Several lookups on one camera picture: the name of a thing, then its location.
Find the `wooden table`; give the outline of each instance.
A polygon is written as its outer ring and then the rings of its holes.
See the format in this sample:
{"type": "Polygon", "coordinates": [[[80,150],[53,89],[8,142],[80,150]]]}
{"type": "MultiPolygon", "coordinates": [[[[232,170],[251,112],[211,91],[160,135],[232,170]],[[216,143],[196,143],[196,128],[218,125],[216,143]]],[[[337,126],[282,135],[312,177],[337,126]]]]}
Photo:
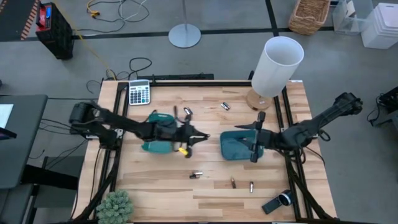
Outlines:
{"type": "MultiPolygon", "coordinates": [[[[104,82],[98,103],[112,110],[117,82],[104,82]]],[[[258,111],[250,109],[246,93],[251,87],[151,87],[151,103],[146,106],[130,106],[128,118],[143,121],[157,109],[159,113],[185,116],[183,107],[193,111],[192,124],[197,130],[211,134],[209,140],[193,147],[193,156],[185,159],[181,153],[167,155],[151,154],[141,149],[143,141],[131,133],[124,136],[121,162],[116,189],[129,192],[134,204],[132,222],[266,222],[294,221],[293,208],[280,207],[266,215],[261,206],[288,189],[284,158],[275,151],[266,150],[258,163],[250,161],[225,161],[220,152],[220,134],[237,130],[235,125],[249,124],[257,119],[258,111]],[[224,110],[220,104],[227,102],[231,109],[224,110]],[[193,170],[203,171],[199,179],[189,179],[193,170]],[[237,189],[232,189],[230,178],[234,177],[237,189]],[[249,182],[254,182],[254,192],[249,192],[249,182]]],[[[287,85],[294,121],[310,119],[307,97],[303,83],[287,85]]],[[[123,97],[119,111],[122,111],[123,97]]],[[[284,121],[287,122],[280,101],[284,121]]],[[[263,128],[278,132],[279,127],[274,106],[266,110],[263,128]]],[[[317,141],[309,147],[320,153],[317,141]]],[[[90,141],[80,176],[78,203],[75,217],[90,201],[93,171],[98,152],[98,141],[90,141]]],[[[335,216],[325,168],[312,152],[306,151],[303,165],[309,191],[330,215],[335,216]]],[[[100,179],[104,152],[99,154],[96,166],[95,189],[100,179]]],[[[303,217],[305,209],[299,194],[303,217]]]]}

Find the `teal fabric case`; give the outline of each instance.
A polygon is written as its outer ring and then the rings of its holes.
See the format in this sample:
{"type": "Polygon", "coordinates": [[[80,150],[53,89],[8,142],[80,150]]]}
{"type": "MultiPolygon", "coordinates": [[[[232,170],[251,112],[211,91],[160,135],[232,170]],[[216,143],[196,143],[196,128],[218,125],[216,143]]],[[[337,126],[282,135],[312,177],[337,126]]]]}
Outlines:
{"type": "MultiPolygon", "coordinates": [[[[149,115],[147,121],[173,121],[174,117],[169,114],[158,114],[153,113],[149,115]]],[[[151,141],[145,142],[141,148],[145,151],[156,153],[156,154],[168,154],[173,151],[171,142],[167,141],[151,141]]]]}
{"type": "MultiPolygon", "coordinates": [[[[256,132],[249,131],[225,131],[221,133],[221,154],[228,161],[250,159],[252,151],[237,139],[246,138],[247,141],[254,141],[256,132]]],[[[260,146],[259,158],[264,154],[264,146],[260,146]]]]}

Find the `yellow cable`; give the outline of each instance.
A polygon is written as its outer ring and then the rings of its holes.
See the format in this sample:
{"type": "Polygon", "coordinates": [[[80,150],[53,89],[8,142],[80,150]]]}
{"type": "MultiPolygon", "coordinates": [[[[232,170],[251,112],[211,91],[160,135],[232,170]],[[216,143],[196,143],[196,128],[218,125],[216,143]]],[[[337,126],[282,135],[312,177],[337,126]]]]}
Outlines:
{"type": "Polygon", "coordinates": [[[95,17],[95,16],[98,16],[99,14],[100,14],[100,12],[98,12],[98,11],[92,11],[91,9],[90,9],[90,3],[92,3],[94,0],[90,0],[88,3],[87,3],[87,5],[86,5],[86,7],[87,7],[87,10],[89,10],[89,12],[91,13],[91,16],[92,17],[95,17]]]}
{"type": "Polygon", "coordinates": [[[57,8],[61,12],[61,14],[69,22],[72,29],[75,30],[76,34],[79,36],[80,40],[83,42],[83,45],[105,66],[105,68],[107,70],[109,70],[111,72],[113,79],[117,80],[115,73],[109,68],[109,65],[104,60],[102,60],[102,58],[87,44],[86,40],[81,36],[80,32],[76,29],[75,25],[73,24],[72,20],[69,18],[68,14],[66,14],[65,11],[62,8],[60,8],[58,1],[54,0],[54,3],[57,5],[57,8]]]}

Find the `black crate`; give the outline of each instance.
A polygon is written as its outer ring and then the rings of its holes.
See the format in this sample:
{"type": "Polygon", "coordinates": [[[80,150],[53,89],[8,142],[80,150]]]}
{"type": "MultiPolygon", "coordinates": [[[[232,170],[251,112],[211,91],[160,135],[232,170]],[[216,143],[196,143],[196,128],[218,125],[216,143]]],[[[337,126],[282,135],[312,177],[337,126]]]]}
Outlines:
{"type": "Polygon", "coordinates": [[[40,25],[40,9],[47,7],[51,7],[51,16],[46,20],[46,24],[49,22],[49,26],[46,29],[43,27],[44,30],[38,28],[36,36],[57,59],[70,59],[73,57],[72,28],[54,3],[40,3],[37,10],[36,24],[40,25]]]}

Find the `silver battery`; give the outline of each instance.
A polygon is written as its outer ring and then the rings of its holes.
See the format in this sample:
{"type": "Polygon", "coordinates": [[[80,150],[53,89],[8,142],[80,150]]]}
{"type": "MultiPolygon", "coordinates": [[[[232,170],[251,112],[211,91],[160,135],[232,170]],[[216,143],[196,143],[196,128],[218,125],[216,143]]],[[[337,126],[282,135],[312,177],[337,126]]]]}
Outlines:
{"type": "Polygon", "coordinates": [[[195,171],[192,174],[193,175],[203,175],[203,172],[202,171],[195,171]]]}
{"type": "Polygon", "coordinates": [[[253,181],[250,181],[250,193],[253,193],[253,189],[254,189],[254,183],[253,181]]]}
{"type": "Polygon", "coordinates": [[[193,114],[190,108],[184,108],[184,111],[186,112],[187,115],[193,114]]]}
{"type": "Polygon", "coordinates": [[[226,109],[226,110],[231,109],[231,107],[230,107],[228,104],[226,104],[225,102],[223,102],[223,103],[221,104],[221,107],[224,108],[224,109],[226,109]]]}

